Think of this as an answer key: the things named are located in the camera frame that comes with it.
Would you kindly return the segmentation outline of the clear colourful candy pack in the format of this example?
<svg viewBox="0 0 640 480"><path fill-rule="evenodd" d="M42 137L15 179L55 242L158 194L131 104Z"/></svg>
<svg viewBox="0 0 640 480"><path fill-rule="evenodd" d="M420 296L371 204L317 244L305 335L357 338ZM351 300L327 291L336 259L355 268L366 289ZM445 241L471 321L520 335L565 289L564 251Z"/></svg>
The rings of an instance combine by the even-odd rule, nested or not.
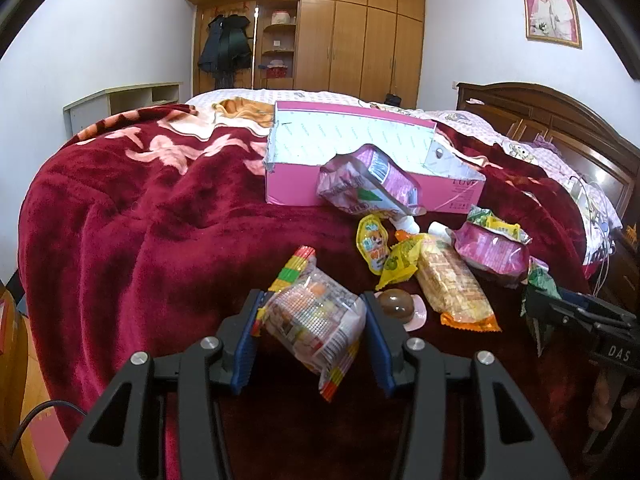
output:
<svg viewBox="0 0 640 480"><path fill-rule="evenodd" d="M252 335L276 337L319 376L319 393L332 401L355 361L367 321L364 301L317 266L316 251L300 246L268 289Z"/></svg>

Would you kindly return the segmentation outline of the yellow cartoon snack packet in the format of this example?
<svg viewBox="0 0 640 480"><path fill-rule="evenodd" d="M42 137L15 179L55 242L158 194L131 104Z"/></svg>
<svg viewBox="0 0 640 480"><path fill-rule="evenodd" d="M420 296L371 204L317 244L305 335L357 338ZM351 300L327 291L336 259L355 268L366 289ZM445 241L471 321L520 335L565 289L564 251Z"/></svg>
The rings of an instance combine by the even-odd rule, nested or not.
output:
<svg viewBox="0 0 640 480"><path fill-rule="evenodd" d="M369 270L375 275L381 275L386 259L390 255L390 248L388 233L375 214L368 214L359 221L356 247Z"/></svg>

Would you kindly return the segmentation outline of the pink peach drink pouch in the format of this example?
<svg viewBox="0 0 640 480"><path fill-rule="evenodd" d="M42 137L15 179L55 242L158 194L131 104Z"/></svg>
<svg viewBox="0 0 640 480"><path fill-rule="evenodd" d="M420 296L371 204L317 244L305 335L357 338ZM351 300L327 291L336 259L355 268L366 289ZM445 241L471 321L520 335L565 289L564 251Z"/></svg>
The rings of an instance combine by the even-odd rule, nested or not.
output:
<svg viewBox="0 0 640 480"><path fill-rule="evenodd" d="M533 239L518 223L506 222L490 209L473 206L459 229L432 222L427 233L454 248L471 269L486 278L506 286L527 278Z"/></svg>

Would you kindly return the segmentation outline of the pink jelly drink pouch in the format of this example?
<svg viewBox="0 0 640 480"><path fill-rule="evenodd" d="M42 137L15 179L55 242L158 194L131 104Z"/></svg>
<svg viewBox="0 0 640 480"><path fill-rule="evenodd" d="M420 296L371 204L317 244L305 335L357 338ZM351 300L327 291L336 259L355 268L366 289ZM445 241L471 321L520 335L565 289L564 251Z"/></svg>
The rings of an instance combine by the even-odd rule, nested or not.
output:
<svg viewBox="0 0 640 480"><path fill-rule="evenodd" d="M372 144L336 155L323 165L317 195L337 209L358 217L378 214L399 220L426 214L416 179Z"/></svg>

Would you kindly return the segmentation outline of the brown pudding cup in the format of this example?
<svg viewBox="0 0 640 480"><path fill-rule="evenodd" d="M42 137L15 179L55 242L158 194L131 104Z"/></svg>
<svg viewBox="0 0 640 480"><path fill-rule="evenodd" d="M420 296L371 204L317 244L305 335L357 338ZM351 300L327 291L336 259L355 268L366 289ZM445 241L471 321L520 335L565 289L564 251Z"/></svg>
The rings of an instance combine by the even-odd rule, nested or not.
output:
<svg viewBox="0 0 640 480"><path fill-rule="evenodd" d="M410 295L402 289L392 288L375 294L383 312L396 318L407 332L420 330L427 320L427 308L419 295Z"/></svg>

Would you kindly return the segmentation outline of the yellow green snack packet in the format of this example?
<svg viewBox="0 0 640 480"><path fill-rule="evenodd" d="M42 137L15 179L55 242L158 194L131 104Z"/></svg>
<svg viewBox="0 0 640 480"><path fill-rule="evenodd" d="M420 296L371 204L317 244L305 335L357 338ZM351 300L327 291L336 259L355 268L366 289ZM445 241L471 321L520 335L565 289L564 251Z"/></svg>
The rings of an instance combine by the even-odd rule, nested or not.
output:
<svg viewBox="0 0 640 480"><path fill-rule="evenodd" d="M418 270L421 246L426 239L424 233L411 235L390 248L376 290L409 281Z"/></svg>

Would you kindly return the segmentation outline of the orange cracker pack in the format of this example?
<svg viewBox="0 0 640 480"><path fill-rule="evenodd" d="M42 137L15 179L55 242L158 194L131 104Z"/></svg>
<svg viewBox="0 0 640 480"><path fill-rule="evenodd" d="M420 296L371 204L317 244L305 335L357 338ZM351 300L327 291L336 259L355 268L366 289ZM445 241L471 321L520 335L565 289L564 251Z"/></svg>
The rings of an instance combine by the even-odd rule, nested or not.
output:
<svg viewBox="0 0 640 480"><path fill-rule="evenodd" d="M450 245L425 234L416 278L443 326L470 332L500 332L494 310L477 279Z"/></svg>

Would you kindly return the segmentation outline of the dark red floral blanket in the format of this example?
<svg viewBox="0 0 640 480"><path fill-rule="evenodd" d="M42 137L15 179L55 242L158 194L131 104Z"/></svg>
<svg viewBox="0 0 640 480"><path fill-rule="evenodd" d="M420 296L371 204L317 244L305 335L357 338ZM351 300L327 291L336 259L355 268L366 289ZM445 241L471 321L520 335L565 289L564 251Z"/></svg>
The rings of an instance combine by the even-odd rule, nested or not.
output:
<svg viewBox="0 0 640 480"><path fill-rule="evenodd" d="M219 381L222 321L300 246L361 298L378 278L356 218L265 200L265 141L186 105L132 110L39 170L18 270L52 396L80 406L58 479L564 479L551 425L573 351L537 364L521 293L489 287L500 332L430 321L404 344L408 384L376 380L367 327L332 401L265 330L240 392Z"/></svg>

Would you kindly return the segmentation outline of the dark wooden headboard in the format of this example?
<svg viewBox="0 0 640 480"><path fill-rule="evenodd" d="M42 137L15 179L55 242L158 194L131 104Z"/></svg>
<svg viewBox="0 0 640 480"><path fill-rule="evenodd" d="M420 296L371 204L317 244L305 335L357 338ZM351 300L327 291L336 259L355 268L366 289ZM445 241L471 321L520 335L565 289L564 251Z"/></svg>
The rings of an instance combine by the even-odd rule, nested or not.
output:
<svg viewBox="0 0 640 480"><path fill-rule="evenodd" d="M541 84L457 84L457 108L484 118L515 141L543 136L578 174L597 182L623 223L616 235L636 252L639 229L639 148L585 104Z"/></svg>

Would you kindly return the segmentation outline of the pink cardboard box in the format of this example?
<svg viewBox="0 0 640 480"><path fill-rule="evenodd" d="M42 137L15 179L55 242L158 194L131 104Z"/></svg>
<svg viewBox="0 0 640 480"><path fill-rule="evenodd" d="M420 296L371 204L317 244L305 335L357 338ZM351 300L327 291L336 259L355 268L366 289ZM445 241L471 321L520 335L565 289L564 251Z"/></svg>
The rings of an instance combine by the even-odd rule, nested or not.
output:
<svg viewBox="0 0 640 480"><path fill-rule="evenodd" d="M277 102L264 165L268 203L354 214L465 214L486 182L434 120L313 102Z"/></svg>

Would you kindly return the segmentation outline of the grey open shelf unit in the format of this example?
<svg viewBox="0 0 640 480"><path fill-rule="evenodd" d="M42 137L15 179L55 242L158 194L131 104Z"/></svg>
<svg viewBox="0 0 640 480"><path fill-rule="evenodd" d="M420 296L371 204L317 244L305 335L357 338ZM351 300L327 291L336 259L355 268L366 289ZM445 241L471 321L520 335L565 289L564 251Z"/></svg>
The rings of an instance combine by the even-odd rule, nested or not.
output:
<svg viewBox="0 0 640 480"><path fill-rule="evenodd" d="M99 120L136 108L178 103L180 84L132 84L103 89L63 107L64 124L68 136L91 126Z"/></svg>

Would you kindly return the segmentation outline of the wooden wardrobe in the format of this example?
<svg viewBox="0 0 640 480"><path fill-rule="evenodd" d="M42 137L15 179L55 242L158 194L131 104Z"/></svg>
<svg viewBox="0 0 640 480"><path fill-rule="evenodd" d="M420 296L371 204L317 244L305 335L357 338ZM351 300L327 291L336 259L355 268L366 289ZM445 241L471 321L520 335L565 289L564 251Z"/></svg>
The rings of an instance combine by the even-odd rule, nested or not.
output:
<svg viewBox="0 0 640 480"><path fill-rule="evenodd" d="M196 11L193 90L214 90L198 68L218 14L244 15L252 67L232 88L332 91L402 107L418 104L425 0L188 0Z"/></svg>

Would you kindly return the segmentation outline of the dark hanging coat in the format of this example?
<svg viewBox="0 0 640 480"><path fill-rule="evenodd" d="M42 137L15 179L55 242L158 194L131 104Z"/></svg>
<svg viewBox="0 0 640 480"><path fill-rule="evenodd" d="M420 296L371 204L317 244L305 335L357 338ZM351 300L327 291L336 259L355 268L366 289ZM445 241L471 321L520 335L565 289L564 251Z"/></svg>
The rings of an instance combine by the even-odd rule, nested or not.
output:
<svg viewBox="0 0 640 480"><path fill-rule="evenodd" d="M246 33L250 20L239 14L218 14L207 25L208 36L198 68L211 74L215 89L232 88L235 74L252 67L253 52Z"/></svg>

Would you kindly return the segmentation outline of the framed wedding photo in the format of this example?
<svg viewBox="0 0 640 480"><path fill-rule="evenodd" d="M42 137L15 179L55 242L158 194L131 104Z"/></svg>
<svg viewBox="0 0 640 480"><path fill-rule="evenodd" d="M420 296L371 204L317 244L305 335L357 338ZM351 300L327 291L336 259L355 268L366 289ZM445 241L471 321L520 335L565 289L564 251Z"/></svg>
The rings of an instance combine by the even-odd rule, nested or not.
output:
<svg viewBox="0 0 640 480"><path fill-rule="evenodd" d="M524 6L527 40L582 47L575 0L524 0Z"/></svg>

